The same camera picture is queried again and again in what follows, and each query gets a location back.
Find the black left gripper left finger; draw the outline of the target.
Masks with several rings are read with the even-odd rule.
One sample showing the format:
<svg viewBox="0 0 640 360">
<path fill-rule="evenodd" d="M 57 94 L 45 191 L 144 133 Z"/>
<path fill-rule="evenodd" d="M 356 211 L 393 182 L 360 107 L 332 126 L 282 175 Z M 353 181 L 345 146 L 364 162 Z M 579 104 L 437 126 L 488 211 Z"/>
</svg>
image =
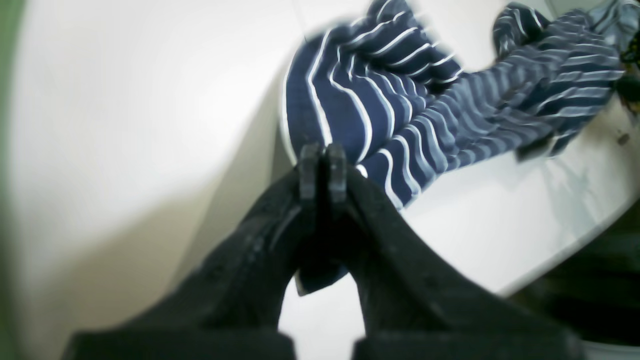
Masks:
<svg viewBox="0 0 640 360">
<path fill-rule="evenodd" d="M 269 187 L 169 295 L 124 324 L 78 332 L 64 360 L 294 360 L 278 331 L 301 242 L 316 227 L 321 148 Z"/>
</svg>

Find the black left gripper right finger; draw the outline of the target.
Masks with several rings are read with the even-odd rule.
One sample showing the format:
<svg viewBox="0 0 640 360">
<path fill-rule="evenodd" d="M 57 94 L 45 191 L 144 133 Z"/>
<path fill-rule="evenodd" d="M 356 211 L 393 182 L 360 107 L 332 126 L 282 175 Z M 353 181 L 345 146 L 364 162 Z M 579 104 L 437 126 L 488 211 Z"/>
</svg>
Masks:
<svg viewBox="0 0 640 360">
<path fill-rule="evenodd" d="M 583 360 L 572 332 L 462 275 L 412 230 L 375 184 L 326 152 L 327 244 L 358 288 L 365 336 L 354 360 Z"/>
</svg>

